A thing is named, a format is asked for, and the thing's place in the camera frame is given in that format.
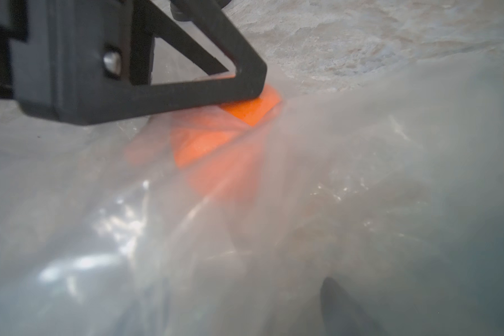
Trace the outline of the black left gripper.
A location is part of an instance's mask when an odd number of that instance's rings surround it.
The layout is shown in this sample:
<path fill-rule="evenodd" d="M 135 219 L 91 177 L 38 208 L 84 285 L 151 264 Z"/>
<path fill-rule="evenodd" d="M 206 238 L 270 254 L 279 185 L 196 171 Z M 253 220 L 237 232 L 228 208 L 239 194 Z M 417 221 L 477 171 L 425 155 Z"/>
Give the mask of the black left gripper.
<path fill-rule="evenodd" d="M 0 1 L 0 99 L 96 125 L 146 114 L 130 75 L 134 1 Z"/>

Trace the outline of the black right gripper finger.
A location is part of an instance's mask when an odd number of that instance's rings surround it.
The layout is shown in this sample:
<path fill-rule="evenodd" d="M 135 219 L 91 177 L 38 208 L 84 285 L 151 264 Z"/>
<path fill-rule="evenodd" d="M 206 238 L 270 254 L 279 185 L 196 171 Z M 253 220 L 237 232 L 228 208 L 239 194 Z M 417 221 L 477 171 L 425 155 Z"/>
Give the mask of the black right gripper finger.
<path fill-rule="evenodd" d="M 380 336 L 385 329 L 333 278 L 326 277 L 320 289 L 321 316 L 327 335 Z"/>

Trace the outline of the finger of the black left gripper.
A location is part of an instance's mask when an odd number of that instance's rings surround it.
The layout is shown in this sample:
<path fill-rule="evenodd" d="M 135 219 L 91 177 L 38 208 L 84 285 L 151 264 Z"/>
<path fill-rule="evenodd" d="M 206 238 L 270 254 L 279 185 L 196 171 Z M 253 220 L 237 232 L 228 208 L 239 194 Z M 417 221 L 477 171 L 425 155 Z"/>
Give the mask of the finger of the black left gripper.
<path fill-rule="evenodd" d="M 255 99 L 267 65 L 215 1 L 175 1 L 235 66 L 233 76 L 152 1 L 134 1 L 130 53 L 130 102 L 137 116 Z M 156 39 L 162 39 L 210 78 L 151 85 Z"/>

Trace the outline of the orange ball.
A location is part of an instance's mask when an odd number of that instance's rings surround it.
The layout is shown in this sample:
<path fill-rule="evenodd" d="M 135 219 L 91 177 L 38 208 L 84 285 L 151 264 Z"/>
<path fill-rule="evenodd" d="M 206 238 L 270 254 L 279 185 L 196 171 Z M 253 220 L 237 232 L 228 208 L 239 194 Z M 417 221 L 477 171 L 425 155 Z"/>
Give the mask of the orange ball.
<path fill-rule="evenodd" d="M 154 116 L 125 147 L 141 167 L 168 156 L 172 184 L 200 197 L 247 204 L 258 194 L 267 121 L 281 111 L 282 97 L 266 85 L 259 97 Z"/>

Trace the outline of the clear zip-top bag blue seal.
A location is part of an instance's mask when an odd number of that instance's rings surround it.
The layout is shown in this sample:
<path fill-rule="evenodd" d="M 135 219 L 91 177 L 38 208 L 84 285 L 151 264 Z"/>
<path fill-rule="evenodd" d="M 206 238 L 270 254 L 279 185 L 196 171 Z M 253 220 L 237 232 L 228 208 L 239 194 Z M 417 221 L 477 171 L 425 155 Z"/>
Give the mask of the clear zip-top bag blue seal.
<path fill-rule="evenodd" d="M 0 112 L 0 335 L 327 335 L 333 277 L 388 335 L 504 335 L 504 65 L 285 97 L 251 203 L 125 147 L 150 118 Z"/>

